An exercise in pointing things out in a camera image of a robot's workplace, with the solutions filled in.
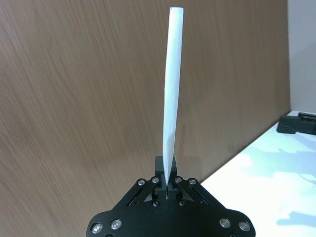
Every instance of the bolt head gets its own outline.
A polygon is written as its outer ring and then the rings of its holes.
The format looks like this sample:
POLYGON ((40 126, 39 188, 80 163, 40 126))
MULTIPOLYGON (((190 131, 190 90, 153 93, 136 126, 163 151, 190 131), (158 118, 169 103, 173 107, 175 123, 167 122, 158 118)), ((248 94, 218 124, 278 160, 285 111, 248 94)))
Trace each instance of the bolt head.
POLYGON ((174 181, 176 182, 176 183, 180 183, 181 181, 182 181, 182 179, 181 179, 181 177, 176 177, 175 179, 174 179, 174 181))
POLYGON ((197 183, 197 181, 195 180, 195 179, 190 179, 189 180, 189 184, 191 184, 191 185, 194 185, 194 184, 196 184, 197 183))
POLYGON ((139 186, 142 186, 142 185, 145 184, 145 180, 140 179, 140 180, 138 180, 137 184, 138 184, 139 186))
POLYGON ((250 231, 250 225, 248 222, 245 222, 245 221, 241 221, 239 222, 239 228, 242 230, 242 231, 250 231))
POLYGON ((158 182, 159 182, 159 178, 157 178, 157 177, 153 178, 153 179, 152 179, 152 182, 153 182, 154 184, 158 183, 158 182))
POLYGON ((183 201, 183 200, 179 201, 179 206, 185 206, 185 204, 186 204, 185 201, 183 201))
POLYGON ((231 222, 226 218, 220 219, 219 224, 224 228, 229 228, 231 226, 231 222))
POLYGON ((158 207, 159 206, 159 201, 153 201, 153 207, 158 207))
POLYGON ((119 219, 115 219, 111 222, 111 229, 112 230, 117 230, 122 226, 122 221, 119 219))
POLYGON ((95 223, 95 224, 91 227, 91 232, 92 232, 93 234, 100 233, 101 230, 102 230, 102 224, 101 224, 101 223, 95 223))

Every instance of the brown wall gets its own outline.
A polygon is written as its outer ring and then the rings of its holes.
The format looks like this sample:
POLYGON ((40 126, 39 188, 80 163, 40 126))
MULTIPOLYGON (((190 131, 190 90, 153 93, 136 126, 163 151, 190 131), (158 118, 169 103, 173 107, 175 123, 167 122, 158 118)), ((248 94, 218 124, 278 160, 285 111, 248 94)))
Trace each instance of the brown wall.
POLYGON ((180 175, 206 178, 289 111, 286 0, 0 0, 1 236, 84 236, 153 176, 171 5, 180 175))

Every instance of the black metal bracket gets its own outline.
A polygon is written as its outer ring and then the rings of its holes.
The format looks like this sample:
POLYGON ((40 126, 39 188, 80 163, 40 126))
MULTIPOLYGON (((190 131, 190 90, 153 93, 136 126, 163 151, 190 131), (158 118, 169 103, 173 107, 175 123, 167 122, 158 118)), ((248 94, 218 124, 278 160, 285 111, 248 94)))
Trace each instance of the black metal bracket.
POLYGON ((162 157, 156 157, 155 176, 138 179, 111 211, 94 216, 86 235, 255 237, 255 229, 246 215, 226 209, 198 180, 177 176, 175 159, 166 186, 162 157))
POLYGON ((316 115, 298 113, 298 116, 281 116, 277 132, 295 134, 296 132, 316 135, 316 115))

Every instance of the tapered white object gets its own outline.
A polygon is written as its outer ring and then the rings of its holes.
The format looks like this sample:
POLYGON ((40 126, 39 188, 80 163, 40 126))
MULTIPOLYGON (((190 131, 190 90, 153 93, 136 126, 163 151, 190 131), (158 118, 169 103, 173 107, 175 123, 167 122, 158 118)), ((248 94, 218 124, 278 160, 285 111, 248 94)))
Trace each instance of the tapered white object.
POLYGON ((164 113, 162 156, 166 184, 168 184, 176 133, 181 48, 182 48, 183 8, 171 7, 169 15, 167 57, 164 84, 164 113))

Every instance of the white surface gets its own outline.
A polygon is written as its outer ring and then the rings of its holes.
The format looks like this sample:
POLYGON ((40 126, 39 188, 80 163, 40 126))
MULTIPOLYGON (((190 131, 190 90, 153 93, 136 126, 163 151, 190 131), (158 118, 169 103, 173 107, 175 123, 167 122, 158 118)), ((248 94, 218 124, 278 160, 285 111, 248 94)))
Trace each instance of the white surface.
POLYGON ((256 237, 316 237, 316 136, 276 128, 202 185, 226 208, 246 214, 256 237))
POLYGON ((181 66, 182 25, 183 8, 171 7, 169 15, 167 58, 164 83, 164 114, 162 138, 163 169, 167 184, 171 172, 177 123, 181 66))
POLYGON ((292 110, 316 112, 315 25, 315 0, 288 0, 292 110))

